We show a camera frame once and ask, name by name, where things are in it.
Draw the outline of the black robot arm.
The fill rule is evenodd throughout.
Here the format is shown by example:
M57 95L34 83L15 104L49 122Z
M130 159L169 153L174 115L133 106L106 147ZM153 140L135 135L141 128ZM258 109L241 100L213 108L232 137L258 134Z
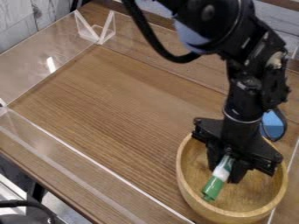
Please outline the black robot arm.
M260 132L264 114L288 101L286 42L258 17L253 0L157 0L173 13L175 28L192 53L218 54L228 63L229 98L221 120L196 123L193 136L209 146L214 169L234 157L229 181L250 170L274 175L284 156Z

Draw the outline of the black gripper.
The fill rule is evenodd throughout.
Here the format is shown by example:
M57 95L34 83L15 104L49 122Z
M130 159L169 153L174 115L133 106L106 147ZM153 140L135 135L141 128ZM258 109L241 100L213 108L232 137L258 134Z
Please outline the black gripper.
M245 124L230 119L196 118L194 125L192 137L208 146L210 170L216 170L226 155L236 159L229 176L232 184L241 182L249 170L276 175L285 157L262 136L260 122Z

